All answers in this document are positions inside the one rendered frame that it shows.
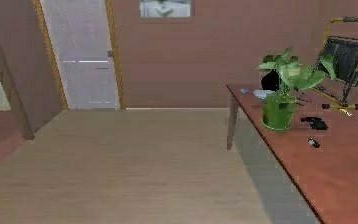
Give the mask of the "green potted house plant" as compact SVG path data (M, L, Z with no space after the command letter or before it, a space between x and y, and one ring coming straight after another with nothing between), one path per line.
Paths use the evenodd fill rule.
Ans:
M321 54L318 63L323 69L311 65L302 65L299 57L291 55L292 47L288 46L281 54L266 55L258 70L275 71L278 74L279 89L268 94L264 99L262 125L268 129L283 131L291 126L297 105L297 97L291 91L304 91L316 87L326 75L331 80L336 78L334 56Z

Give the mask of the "black remote control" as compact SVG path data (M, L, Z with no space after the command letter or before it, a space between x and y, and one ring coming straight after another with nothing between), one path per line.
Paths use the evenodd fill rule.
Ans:
M302 117L301 122L307 122L312 129L327 130L328 126L322 118L319 117Z

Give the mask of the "white room door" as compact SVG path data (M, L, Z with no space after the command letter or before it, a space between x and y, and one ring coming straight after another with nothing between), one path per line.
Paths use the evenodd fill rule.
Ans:
M105 0L40 0L68 106L118 109Z

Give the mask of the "black vase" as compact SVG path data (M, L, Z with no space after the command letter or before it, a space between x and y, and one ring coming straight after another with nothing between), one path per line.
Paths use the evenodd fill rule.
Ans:
M279 74L276 70L271 70L261 78L263 90L277 91L279 89Z

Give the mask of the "framed wall picture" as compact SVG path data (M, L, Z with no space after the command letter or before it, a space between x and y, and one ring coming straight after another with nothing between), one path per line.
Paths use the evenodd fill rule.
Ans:
M139 0L141 18L187 18L193 14L192 0Z

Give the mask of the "pale blue dish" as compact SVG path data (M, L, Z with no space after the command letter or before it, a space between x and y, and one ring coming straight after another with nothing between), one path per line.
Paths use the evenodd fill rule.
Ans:
M271 90L254 90L253 94L259 99L265 99L267 95L272 94Z

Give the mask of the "reddish brown wooden table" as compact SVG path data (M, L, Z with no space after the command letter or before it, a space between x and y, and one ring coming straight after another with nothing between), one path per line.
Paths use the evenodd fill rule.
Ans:
M322 224L358 224L358 111L324 110L327 98L304 91L298 95L303 102L295 109L291 128L274 131L261 123L263 103L254 96L255 88L227 86L233 104L247 115ZM322 118L328 129L312 129L302 117ZM310 137L319 148L309 145Z

